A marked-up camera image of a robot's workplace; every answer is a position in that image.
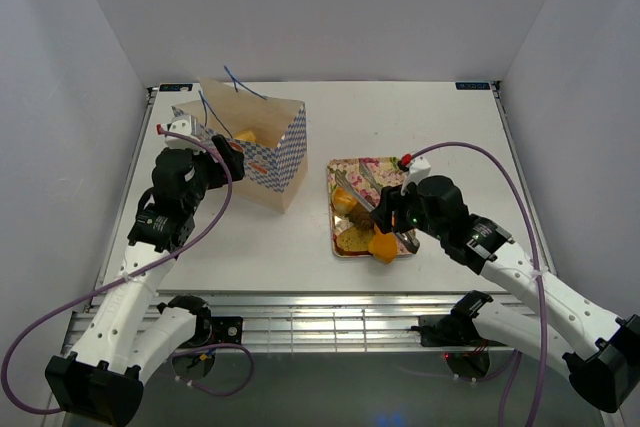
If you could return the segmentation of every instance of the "tabletop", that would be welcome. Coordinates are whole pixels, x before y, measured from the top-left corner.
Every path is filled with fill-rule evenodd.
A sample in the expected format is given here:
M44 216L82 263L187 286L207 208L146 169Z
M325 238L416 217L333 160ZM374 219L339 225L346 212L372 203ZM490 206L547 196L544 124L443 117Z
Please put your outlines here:
M419 233L417 255L384 265L373 258L333 254L327 163L352 157L401 156L444 141L484 147L504 164L522 193L511 148L491 90L457 90L451 82L249 83L263 95L305 102L309 171L286 214L235 196L221 222L180 256L161 291L261 293L502 292L454 263ZM133 225L138 199L151 186L164 147L156 124L171 107L197 100L191 91L158 92L120 217L105 280L114 278ZM489 217L529 250L517 204L499 171L480 154L446 148L428 156L432 174L451 177L471 212ZM195 235L217 213L225 188L210 191L195 215Z

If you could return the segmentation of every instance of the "blue string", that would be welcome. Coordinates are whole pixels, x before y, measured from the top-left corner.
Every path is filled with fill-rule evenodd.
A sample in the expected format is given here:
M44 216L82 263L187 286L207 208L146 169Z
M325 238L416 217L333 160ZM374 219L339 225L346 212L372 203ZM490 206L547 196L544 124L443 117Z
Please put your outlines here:
M200 100L202 100L202 105L204 105L204 107L206 109L209 109L209 111L213 114L213 116L216 118L216 120L220 123L222 128L227 131L227 134L229 134L229 138L233 139L233 135L231 134L231 132L229 132L229 129L227 129L227 126L222 123L222 121L220 120L220 117L218 117L217 114L215 113L215 111L211 108L211 105L209 104L209 102L207 102L207 99L205 98L205 96L202 93L202 91L199 90L198 93L200 94Z
M238 91L238 86L236 84L240 84L240 87L242 87L243 89L245 89L248 92L251 92L253 95L257 95L258 97L260 97L262 100L267 100L267 98L264 95L261 95L259 93L257 93L255 90L251 90L249 87L247 87L246 85L244 85L242 82L240 82L235 75L233 75L231 73L231 71L229 70L229 67L227 67L226 65L224 66L224 71L227 73L227 75L229 76L229 78L233 81L233 88L236 89L236 92Z

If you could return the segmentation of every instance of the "gray wall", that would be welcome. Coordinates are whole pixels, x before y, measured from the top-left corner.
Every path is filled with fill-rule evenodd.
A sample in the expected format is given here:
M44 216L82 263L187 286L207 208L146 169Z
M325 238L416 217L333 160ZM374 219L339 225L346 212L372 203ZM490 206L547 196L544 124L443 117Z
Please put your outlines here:
M560 276L624 316L640 313L639 81L640 0L547 0L503 87ZM640 424L640 392L623 413Z
M96 278L145 91L96 0L0 0L0 352ZM45 407L68 315L19 348L10 378ZM0 394L0 425L40 425Z
M544 0L98 0L142 82L499 79Z

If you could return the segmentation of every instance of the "gift bag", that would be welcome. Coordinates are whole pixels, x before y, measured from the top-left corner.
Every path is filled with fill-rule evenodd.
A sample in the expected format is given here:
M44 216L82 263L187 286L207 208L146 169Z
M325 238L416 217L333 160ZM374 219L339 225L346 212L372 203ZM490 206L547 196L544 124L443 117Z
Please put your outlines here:
M199 81L224 125L211 111L205 114L200 100L173 106L174 115L195 117L207 139L233 135L231 145L244 153L245 169L245 178L233 184L234 194L284 213L307 173L304 102L263 98L212 79Z

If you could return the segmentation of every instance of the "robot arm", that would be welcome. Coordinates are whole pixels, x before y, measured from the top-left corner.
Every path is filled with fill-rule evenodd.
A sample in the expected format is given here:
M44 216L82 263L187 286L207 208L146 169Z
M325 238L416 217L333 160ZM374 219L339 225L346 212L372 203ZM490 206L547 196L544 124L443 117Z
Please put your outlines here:
M179 117L165 130L197 139L196 124ZM222 136L214 145L229 168L230 181L244 176L242 153ZM45 371L61 408L111 425L127 425L142 400L151 374L180 345L203 345L210 338L210 311L195 297L177 297L161 306L160 318L137 340L146 310L175 260L138 276L141 267L181 248L193 231L193 215L207 190L227 183L222 167L206 152L166 138L156 158L153 187L147 190L128 235L118 272L126 282L110 290L87 331L66 357L54 356Z
M605 412L618 410L640 381L640 317L621 319L550 272L535 271L511 234L492 220L469 213L451 179L429 176L430 166L423 156L415 160L405 156L400 166L408 171L407 179L403 185L385 187L379 205L371 212L380 230L402 233L419 229L427 233L440 241L451 259L500 285L536 313L535 277L542 275L549 325L555 329L549 329L549 337L556 341L549 341L548 364L561 373L567 371L574 389L595 407ZM489 300L465 299L461 303L466 308L458 312L454 308L452 315L466 322L470 337L499 340L524 353L539 352L539 326L537 338L532 337L531 328L517 327L532 325L531 319L515 313L507 316L501 309L485 314L494 306ZM501 324L498 318L503 317ZM535 340L538 347L531 352ZM558 365L558 356L565 368Z

